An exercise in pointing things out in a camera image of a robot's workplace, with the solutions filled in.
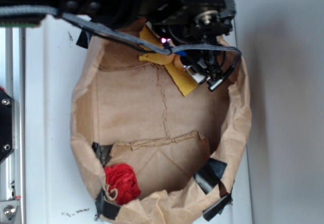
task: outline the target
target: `metal frame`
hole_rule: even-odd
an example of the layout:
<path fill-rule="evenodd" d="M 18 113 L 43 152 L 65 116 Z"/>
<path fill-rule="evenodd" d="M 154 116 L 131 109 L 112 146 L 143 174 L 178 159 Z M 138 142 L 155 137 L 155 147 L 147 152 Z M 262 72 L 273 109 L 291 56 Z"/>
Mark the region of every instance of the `metal frame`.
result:
<path fill-rule="evenodd" d="M 0 222 L 24 224 L 25 30 L 23 28 L 0 29 L 0 85 L 15 102 L 13 104 L 14 151 L 0 166 Z M 9 213 L 6 207 L 10 205 L 14 208 L 14 212 L 11 209 L 14 218 L 8 220 L 5 213 Z"/>

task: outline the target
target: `white surface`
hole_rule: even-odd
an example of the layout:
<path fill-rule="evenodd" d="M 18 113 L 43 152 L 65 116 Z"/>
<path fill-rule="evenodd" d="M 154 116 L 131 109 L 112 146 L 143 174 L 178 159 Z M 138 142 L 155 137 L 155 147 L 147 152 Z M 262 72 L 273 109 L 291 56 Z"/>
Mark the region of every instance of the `white surface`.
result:
<path fill-rule="evenodd" d="M 97 223 L 95 204 L 70 148 L 71 96 L 87 53 L 75 45 L 79 33 L 78 28 L 53 18 L 43 22 L 41 28 L 27 30 L 27 224 Z M 222 215 L 195 223 L 252 223 L 246 154 L 233 198 L 233 205 L 226 206 Z"/>
<path fill-rule="evenodd" d="M 324 0 L 235 0 L 255 224 L 324 223 Z"/>

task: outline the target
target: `paper bag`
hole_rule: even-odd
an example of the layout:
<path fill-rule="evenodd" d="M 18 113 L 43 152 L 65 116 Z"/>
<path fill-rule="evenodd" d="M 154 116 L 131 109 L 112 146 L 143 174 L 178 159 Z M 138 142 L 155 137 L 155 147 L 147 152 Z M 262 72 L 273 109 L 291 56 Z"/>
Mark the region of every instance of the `paper bag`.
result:
<path fill-rule="evenodd" d="M 71 119 L 84 184 L 100 217 L 111 223 L 192 223 L 203 214 L 211 219 L 231 199 L 250 132 L 246 64 L 216 91 L 203 84 L 183 97 L 164 67 L 141 62 L 139 55 L 91 40 Z M 228 52 L 227 63 L 235 56 Z M 106 197 L 98 146 L 110 146 L 107 165 L 134 168 L 138 199 L 118 206 Z"/>

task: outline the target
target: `black tape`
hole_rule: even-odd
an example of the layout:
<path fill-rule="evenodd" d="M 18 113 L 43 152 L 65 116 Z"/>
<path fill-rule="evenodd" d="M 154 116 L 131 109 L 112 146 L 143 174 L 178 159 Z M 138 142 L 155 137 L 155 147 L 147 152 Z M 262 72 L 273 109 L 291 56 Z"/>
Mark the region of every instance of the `black tape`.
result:
<path fill-rule="evenodd" d="M 97 158 L 100 160 L 102 166 L 106 166 L 110 160 L 109 153 L 113 145 L 100 146 L 98 143 L 93 142 L 92 149 L 96 153 Z"/>
<path fill-rule="evenodd" d="M 90 44 L 91 37 L 93 35 L 85 30 L 82 30 L 79 39 L 76 42 L 77 46 L 87 49 Z"/>
<path fill-rule="evenodd" d="M 107 202 L 105 196 L 105 191 L 101 189 L 96 200 L 98 217 L 103 215 L 107 219 L 115 220 L 119 213 L 120 206 Z"/>
<path fill-rule="evenodd" d="M 203 211 L 203 217 L 205 220 L 210 221 L 217 214 L 221 214 L 224 207 L 228 204 L 231 204 L 233 201 L 232 194 L 227 194 L 223 196 L 218 202 L 209 207 L 207 210 Z"/>
<path fill-rule="evenodd" d="M 207 163 L 199 169 L 193 178 L 205 194 L 208 194 L 220 182 L 223 177 L 227 163 L 210 158 Z"/>

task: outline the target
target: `red fabric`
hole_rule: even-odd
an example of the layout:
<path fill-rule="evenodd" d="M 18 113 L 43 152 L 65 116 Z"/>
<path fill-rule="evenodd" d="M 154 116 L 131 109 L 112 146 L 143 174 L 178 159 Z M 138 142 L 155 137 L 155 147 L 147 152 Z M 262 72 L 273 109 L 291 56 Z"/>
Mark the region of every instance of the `red fabric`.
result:
<path fill-rule="evenodd" d="M 105 167 L 105 173 L 106 184 L 110 185 L 108 191 L 115 188 L 118 190 L 116 198 L 118 205 L 127 204 L 141 194 L 134 170 L 128 164 L 122 163 L 113 167 Z"/>

